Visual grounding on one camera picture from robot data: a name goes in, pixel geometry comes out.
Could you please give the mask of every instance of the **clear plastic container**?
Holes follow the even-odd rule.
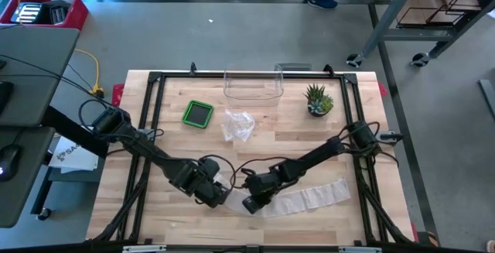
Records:
[[[229,71],[224,73],[224,94],[235,107],[277,106],[284,94],[282,68],[274,71]]]

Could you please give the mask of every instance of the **wooden table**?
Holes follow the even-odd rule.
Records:
[[[148,75],[149,71],[131,70],[125,82],[121,107],[129,112],[134,126],[138,124]],[[387,119],[375,73],[360,72],[357,78],[366,120],[379,121],[381,130],[386,130]],[[325,84],[326,93],[333,97],[334,108],[323,118],[314,118],[306,110],[302,93],[309,83]],[[156,140],[156,145],[171,156],[199,158],[216,154],[229,159],[235,167],[255,158],[297,158],[339,133],[346,124],[340,85],[334,80],[285,80],[285,93],[279,105],[271,108],[229,107],[221,79],[167,78],[165,86],[158,126],[165,134]],[[147,127],[152,118],[156,88],[153,91]],[[206,129],[185,125],[181,121],[187,104],[193,99],[215,107]],[[352,98],[351,105],[356,120]],[[233,112],[246,111],[254,117],[256,126],[247,142],[224,141],[220,124],[226,108]],[[384,150],[394,153],[387,146],[384,146]],[[218,162],[220,172],[230,176],[230,168],[224,162]],[[248,167],[265,173],[275,162],[277,160],[253,162]],[[130,163],[131,156],[126,152],[107,158],[87,232],[88,238],[101,233],[121,206]],[[404,235],[412,239],[411,222],[397,164],[387,156],[378,156],[375,169],[384,209]],[[351,199],[316,210],[262,218],[235,213],[224,206],[210,209],[198,205],[193,198],[168,184],[162,171],[152,165],[139,240],[152,238],[155,244],[221,245],[345,245],[353,244],[354,240],[364,241],[351,156],[340,155],[321,163],[287,191],[322,186],[339,178],[347,181]],[[372,208],[369,209],[373,232],[378,238],[376,216]],[[130,233],[133,217],[134,211],[131,210],[127,233]]]

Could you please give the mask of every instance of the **red crate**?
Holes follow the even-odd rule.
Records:
[[[50,0],[21,0],[21,2],[49,2]],[[0,24],[13,24],[10,19],[14,15],[15,10],[19,7],[18,0],[10,0],[9,5],[5,8],[0,17]],[[87,7],[82,0],[74,0],[70,5],[69,12],[63,23],[58,25],[39,25],[39,24],[23,24],[24,26],[42,26],[55,28],[74,28],[82,30],[84,21],[87,18]]]

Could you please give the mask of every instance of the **gray floor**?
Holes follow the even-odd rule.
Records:
[[[354,71],[344,60],[362,48],[372,30],[363,5],[342,5],[334,12],[270,4],[88,2],[87,7],[90,16],[77,46],[100,60],[101,86],[108,99],[111,86],[123,83],[127,70],[185,70],[191,61],[201,70],[264,70],[274,63],[311,63],[321,70],[329,63],[335,70]],[[482,78],[495,82],[494,37],[495,20],[483,18],[422,69],[407,63],[433,43],[387,43],[439,238],[446,247],[482,251],[486,240],[495,238],[495,121],[476,84]],[[70,62],[93,83],[91,59],[76,53]],[[377,72],[386,85],[377,51],[361,70]],[[71,70],[65,75],[79,80]],[[85,99],[61,84],[53,106],[76,119],[77,105]],[[389,96],[384,106],[391,127],[398,128]],[[87,120],[99,111],[91,108]],[[396,153],[411,219],[422,229],[403,149],[398,146]],[[37,184],[43,175],[41,170]],[[44,222],[29,215],[36,195],[32,192],[19,223],[0,229],[0,247],[82,241],[96,190],[95,185],[54,184],[46,205],[56,212]]]

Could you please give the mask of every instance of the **potted plant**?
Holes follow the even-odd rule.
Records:
[[[322,117],[333,108],[333,99],[325,94],[325,86],[309,85],[304,96],[308,98],[309,113],[315,117]]]

